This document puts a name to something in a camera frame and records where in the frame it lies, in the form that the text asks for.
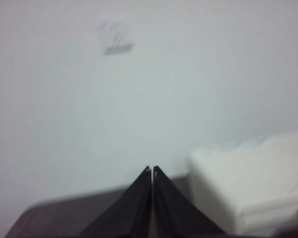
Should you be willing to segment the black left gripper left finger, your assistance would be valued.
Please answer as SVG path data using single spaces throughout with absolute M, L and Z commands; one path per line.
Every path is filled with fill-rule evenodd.
M 147 166 L 123 195 L 80 235 L 84 238 L 147 238 L 151 183 L 151 169 Z

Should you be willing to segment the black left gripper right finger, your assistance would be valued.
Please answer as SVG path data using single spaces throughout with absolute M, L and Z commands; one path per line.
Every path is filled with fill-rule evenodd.
M 158 166 L 153 168 L 153 209 L 159 238 L 209 238 L 225 232 L 200 212 Z

